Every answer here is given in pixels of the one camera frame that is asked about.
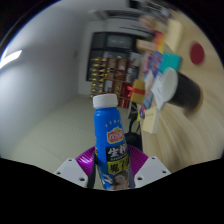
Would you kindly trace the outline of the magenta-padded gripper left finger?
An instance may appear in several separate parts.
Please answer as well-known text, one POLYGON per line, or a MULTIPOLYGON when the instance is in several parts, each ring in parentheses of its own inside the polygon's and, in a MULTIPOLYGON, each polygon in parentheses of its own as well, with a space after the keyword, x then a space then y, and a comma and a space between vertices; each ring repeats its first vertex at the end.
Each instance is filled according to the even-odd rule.
POLYGON ((75 159, 66 159, 54 174, 80 187, 93 189, 96 178, 95 149, 90 148, 75 159))

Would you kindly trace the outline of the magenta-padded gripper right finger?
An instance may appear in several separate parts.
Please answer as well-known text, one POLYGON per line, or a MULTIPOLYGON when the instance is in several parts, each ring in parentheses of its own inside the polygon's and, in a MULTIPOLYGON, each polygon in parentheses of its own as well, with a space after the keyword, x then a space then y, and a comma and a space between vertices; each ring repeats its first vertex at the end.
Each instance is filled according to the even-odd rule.
POLYGON ((140 188, 171 174, 156 157, 148 157, 142 151, 129 145, 130 187, 140 188))

